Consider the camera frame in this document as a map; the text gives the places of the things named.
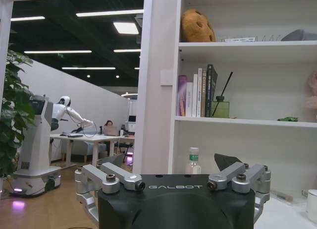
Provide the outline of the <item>silver-barred left gripper left finger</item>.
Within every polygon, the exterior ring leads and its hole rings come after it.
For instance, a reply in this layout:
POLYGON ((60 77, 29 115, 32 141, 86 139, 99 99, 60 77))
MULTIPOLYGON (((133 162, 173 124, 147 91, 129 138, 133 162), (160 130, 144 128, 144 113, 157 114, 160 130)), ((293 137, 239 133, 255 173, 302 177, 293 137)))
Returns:
POLYGON ((103 163, 100 168, 84 165, 75 171, 76 199, 83 204, 91 221, 99 223, 98 208, 92 191, 101 190, 105 194, 118 193, 120 187, 129 191, 142 191, 145 183, 139 174, 130 173, 110 162, 103 163))

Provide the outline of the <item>silver-barred left gripper right finger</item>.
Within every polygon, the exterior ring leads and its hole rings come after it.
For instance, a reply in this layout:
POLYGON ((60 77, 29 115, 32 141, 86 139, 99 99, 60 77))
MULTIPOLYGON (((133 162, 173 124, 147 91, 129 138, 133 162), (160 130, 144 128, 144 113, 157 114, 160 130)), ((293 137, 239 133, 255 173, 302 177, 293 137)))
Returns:
POLYGON ((270 199, 271 171, 267 166, 255 164, 246 168, 244 163, 235 162, 219 173, 210 174, 207 188, 211 191, 224 190, 229 183, 236 193, 254 191, 255 214, 263 212, 264 204, 270 199))

